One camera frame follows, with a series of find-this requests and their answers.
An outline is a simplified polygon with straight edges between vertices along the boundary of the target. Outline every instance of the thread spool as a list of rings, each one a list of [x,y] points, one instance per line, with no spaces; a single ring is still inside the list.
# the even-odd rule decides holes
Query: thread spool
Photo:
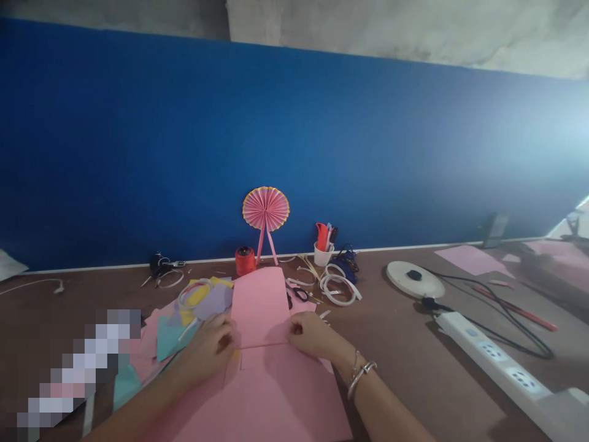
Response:
[[[240,247],[235,252],[235,266],[239,276],[256,270],[256,257],[251,247]]]

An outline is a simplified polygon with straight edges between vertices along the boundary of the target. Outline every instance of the white cup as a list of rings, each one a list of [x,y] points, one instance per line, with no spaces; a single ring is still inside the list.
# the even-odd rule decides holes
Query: white cup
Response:
[[[329,264],[329,260],[331,259],[331,254],[333,253],[333,244],[329,246],[329,252],[322,252],[317,248],[317,243],[315,243],[315,255],[313,259],[315,260],[315,265],[318,267],[325,267]]]

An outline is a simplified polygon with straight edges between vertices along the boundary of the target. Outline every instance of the white power strip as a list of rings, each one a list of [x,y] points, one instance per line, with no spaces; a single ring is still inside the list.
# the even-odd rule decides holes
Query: white power strip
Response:
[[[553,394],[458,312],[436,322],[554,442],[586,441],[589,395],[571,388]]]

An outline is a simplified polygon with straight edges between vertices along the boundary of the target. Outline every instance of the pink paper fan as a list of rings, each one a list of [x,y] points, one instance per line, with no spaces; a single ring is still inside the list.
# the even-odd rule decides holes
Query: pink paper fan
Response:
[[[266,230],[272,255],[274,256],[274,263],[278,265],[278,258],[276,257],[270,232],[282,226],[288,218],[290,208],[286,196],[274,187],[258,187],[245,197],[243,213],[245,221],[250,226],[261,230],[256,264],[260,263],[264,230]]]

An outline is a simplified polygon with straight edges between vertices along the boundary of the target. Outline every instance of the electrical outlet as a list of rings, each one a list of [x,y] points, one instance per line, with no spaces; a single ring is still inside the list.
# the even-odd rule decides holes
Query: electrical outlet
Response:
[[[509,367],[505,372],[513,382],[518,384],[521,388],[530,394],[536,394],[543,391],[542,385],[533,379],[522,367]]]
[[[483,352],[489,356],[495,362],[505,362],[509,360],[507,355],[503,353],[499,347],[493,344],[491,341],[481,341],[478,343],[479,348],[483,350]]]

